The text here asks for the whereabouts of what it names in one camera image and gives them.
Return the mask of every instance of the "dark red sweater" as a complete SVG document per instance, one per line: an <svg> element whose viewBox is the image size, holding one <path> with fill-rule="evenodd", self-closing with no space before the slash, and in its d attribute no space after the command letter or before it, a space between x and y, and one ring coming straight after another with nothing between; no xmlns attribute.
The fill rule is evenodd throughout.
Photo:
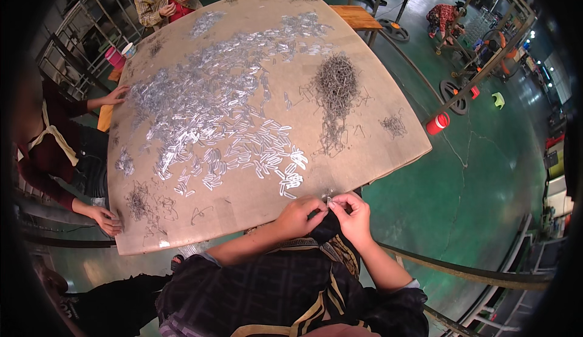
<svg viewBox="0 0 583 337"><path fill-rule="evenodd" d="M70 102L58 91L53 81L43 81L43 97L47 102L48 122L54 125L67 144L77 152L79 150L79 125L70 120L87 113L87 101ZM72 210L75 195L63 189L49 175L59 177L67 183L73 179L74 167L69 158L58 145L53 135L47 134L43 141L34 146L30 152L27 143L17 143L24 158L18 162L18 171L30 186L46 193L63 207Z"/></svg>

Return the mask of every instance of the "red thermos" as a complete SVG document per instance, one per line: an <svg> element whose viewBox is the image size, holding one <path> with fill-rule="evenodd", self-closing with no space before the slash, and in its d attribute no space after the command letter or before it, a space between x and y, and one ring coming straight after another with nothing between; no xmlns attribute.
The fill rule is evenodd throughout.
<svg viewBox="0 0 583 337"><path fill-rule="evenodd" d="M441 132L442 129L449 125L449 115L447 113L442 113L429 121L425 128L427 133L430 135L436 135Z"/></svg>

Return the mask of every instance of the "red shirt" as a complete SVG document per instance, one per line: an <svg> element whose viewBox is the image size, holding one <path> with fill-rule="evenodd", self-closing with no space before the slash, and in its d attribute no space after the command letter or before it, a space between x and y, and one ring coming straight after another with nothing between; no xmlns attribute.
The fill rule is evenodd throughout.
<svg viewBox="0 0 583 337"><path fill-rule="evenodd" d="M174 0L168 0L168 4L174 4L176 6L176 12L173 15L171 15L170 17L168 17L168 23L172 23L173 21L178 20L178 19L184 17L185 15L194 12L194 9L189 9L189 8L183 7L182 5L180 5L178 2L175 2Z"/></svg>
<svg viewBox="0 0 583 337"><path fill-rule="evenodd" d="M48 122L54 125L67 144L77 152L79 150L79 125L70 120L87 113L87 101L70 102L58 91L53 81L43 81L43 97L47 102ZM17 143L24 156L18 161L18 172L30 186L53 198L63 207L72 211L71 204L75 195L63 189L49 175L59 177L67 183L73 179L74 167L69 158L58 145L55 137L46 134L43 141L28 151L27 143Z"/></svg>
<svg viewBox="0 0 583 337"><path fill-rule="evenodd" d="M429 19L429 13L435 12L439 17L439 29L445 32L445 25L455 20L454 9L455 7L453 5L438 4L427 13L426 18Z"/></svg>

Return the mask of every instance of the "wooden bench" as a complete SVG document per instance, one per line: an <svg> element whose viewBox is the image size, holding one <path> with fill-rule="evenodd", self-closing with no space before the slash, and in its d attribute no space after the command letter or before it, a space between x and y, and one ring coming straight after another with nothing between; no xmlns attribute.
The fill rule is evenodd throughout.
<svg viewBox="0 0 583 337"><path fill-rule="evenodd" d="M355 31L372 32L368 46L372 47L377 33L383 26L360 5L330 5L339 16Z"/></svg>

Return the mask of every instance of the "beige tabletop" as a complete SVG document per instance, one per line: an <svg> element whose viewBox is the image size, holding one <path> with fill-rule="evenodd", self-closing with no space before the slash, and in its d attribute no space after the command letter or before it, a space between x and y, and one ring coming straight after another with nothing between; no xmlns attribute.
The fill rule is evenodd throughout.
<svg viewBox="0 0 583 337"><path fill-rule="evenodd" d="M222 17L210 28L201 31L200 22L207 19L209 13L217 16L218 12L222 12ZM286 41L273 41L276 46L279 43L295 44L298 52L292 59L286 60L286 53L270 52L273 48L266 45L248 52L249 56L262 57L261 69L257 72L251 71L249 67L226 71L228 60L220 60L209 54L216 52L218 47L225 47L226 40L236 35L269 35L277 29L285 31L284 20L293 20L299 14L311 14L313 19L314 12L317 14L317 24L324 25L320 27L325 35L314 37L305 34L288 37ZM320 47L316 54L309 54L307 49L302 49L314 45ZM247 76L246 80L263 82L265 78L269 79L271 100L264 102L262 116L265 119L260 118L258 113L264 100L264 87L259 84L245 104L245 110L253 112L249 116L253 124L247 123L245 128L241 127L242 122L237 119L238 114L244 111L241 108L233 109L231 115L226 114L224 118L217 119L219 124L216 133L222 136L220 140L199 140L194 145L186 146L180 161L164 169L165 174L171 174L165 180L161 179L156 164L160 161L160 153L167 154L167 145L161 149L162 142L155 137L148 137L148 132L156 125L167 125L167 122L160 122L160 118L166 118L161 115L182 120L185 114L181 112L181 107L169 108L166 103L151 108L146 114L142 113L144 120L136 122L138 100L143 97L140 93L134 93L126 103L114 108L107 174L111 210L120 216L124 225L123 233L115 238L121 255L149 253L205 241L264 224L279 215L291 201L281 196L280 175L273 168L269 174L260 171L258 174L256 165L249 166L248 163L257 161L259 164L261 161L256 156L259 144L246 144L246 138L237 144L237 137L249 135L258 138L259 133L270 131L281 142L291 143L285 147L287 154L281 154L287 157L282 157L281 164L275 165L282 173L293 164L289 154L294 149L296 153L301 150L307 161L300 161L305 169L291 166L296 168L290 173L294 173L295 178L301 177L303 182L299 187L286 190L290 196L298 197L307 194L335 195L349 191L386 176L431 151L425 131L395 80L360 36L322 0L222 0L158 30L141 42L137 49L136 56L126 64L120 84L134 85L141 80L141 84L148 85L160 69L167 68L175 72L178 70L177 64L185 67L193 62L194 66L198 65L202 70L198 71L197 85L211 85L216 97L226 95L225 90L231 93L233 83L237 81L234 77L241 75L243 70L255 76ZM356 68L360 95L353 101L350 114L346 117L341 148L332 153L323 153L320 142L323 109L314 97L316 91L310 82L326 54L342 51ZM225 51L224 55L228 56L229 52ZM213 78L207 77L207 73L212 74ZM217 73L230 83L220 82ZM239 90L252 90L243 89L244 84L237 85L240 85ZM180 95L177 92L180 90L185 89L168 87L168 98ZM192 118L192 115L202 114L190 112L186 116ZM241 132L229 137L233 128L239 128ZM252 150L249 159L244 154L232 157L235 148L241 153L246 151L242 144L248 146L249 151ZM124 149L127 158L118 168L126 170L116 170L116 162ZM211 162L214 160L209 154L219 151L222 158L216 161L224 162L217 165L215 173L221 171L221 179L207 181L205 185L208 166L214 166L210 163L215 164ZM196 158L208 159L207 163L202 164L202 170L197 170L200 161L196 164ZM239 167L234 166L238 161L233 162L237 158L241 160ZM230 169L221 170L227 163ZM179 179L184 180L188 174L191 176L187 180L186 191L180 194ZM141 202L140 209L144 210L140 214L130 210L132 200Z"/></svg>

